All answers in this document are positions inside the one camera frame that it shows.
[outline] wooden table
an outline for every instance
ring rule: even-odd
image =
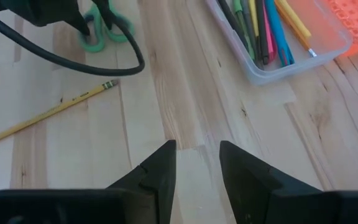
[[[144,71],[0,141],[0,189],[103,188],[178,141],[172,223],[234,223],[219,142],[319,189],[358,189],[358,55],[265,86],[246,80],[202,0],[114,0],[135,24]],[[86,9],[90,2],[83,2]],[[129,44],[84,52],[64,23],[0,19],[46,50],[111,68]],[[0,34],[0,131],[108,78],[61,68]]]

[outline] black cord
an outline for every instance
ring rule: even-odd
[[[33,44],[31,41],[27,40],[25,37],[20,35],[14,29],[7,26],[5,23],[0,21],[0,33],[4,34],[9,39],[13,40],[23,48],[27,49],[28,51],[32,52],[33,54],[42,57],[45,60],[53,62],[55,64],[61,65],[66,68],[70,68],[79,72],[89,73],[93,75],[101,75],[107,77],[121,77],[126,75],[135,75],[141,72],[145,67],[145,62],[142,56],[142,52],[140,51],[139,46],[137,45],[135,39],[131,35],[131,33],[126,28],[125,24],[122,23],[119,19],[117,19],[116,15],[113,13],[109,13],[109,17],[112,20],[113,24],[117,25],[118,28],[122,31],[122,33],[127,37],[129,43],[132,45],[137,60],[139,61],[139,65],[134,68],[127,68],[127,69],[107,69],[107,68],[98,68],[92,67],[89,65],[84,65],[82,63],[73,62],[71,60],[65,59],[63,57],[59,57],[53,53],[50,53],[41,47]]]

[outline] scissors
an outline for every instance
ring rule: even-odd
[[[122,21],[124,21],[127,24],[127,28],[129,30],[129,32],[134,35],[135,33],[135,28],[133,23],[127,19],[125,16],[123,16],[122,14],[118,13],[116,8],[113,6],[113,4],[111,3],[111,1],[109,1],[109,8],[110,11],[112,13],[114,13],[118,19],[121,19]],[[86,23],[89,23],[91,21],[93,21],[94,24],[94,34],[96,36],[96,44],[89,44],[86,41],[86,37],[79,33],[79,40],[80,40],[80,45],[87,51],[87,52],[92,52],[92,53],[96,53],[96,52],[100,52],[104,49],[105,43],[104,43],[104,38],[103,38],[103,32],[107,33],[107,36],[115,42],[126,42],[128,41],[127,37],[124,34],[115,34],[111,30],[109,30],[106,25],[104,24],[101,14],[99,12],[98,7],[96,6],[96,4],[92,4],[91,9],[86,12],[84,14],[84,20]]]

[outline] clear plastic bin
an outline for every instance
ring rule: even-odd
[[[352,45],[352,37],[349,31],[331,12],[324,0],[287,0],[311,32],[312,36],[309,42],[317,57],[310,57],[291,29],[282,22],[285,37],[295,63],[282,67],[279,57],[276,56],[276,59],[272,63],[261,70],[252,61],[240,38],[231,28],[218,2],[216,0],[205,1],[242,65],[245,75],[254,85],[263,85],[322,65],[343,54]]]

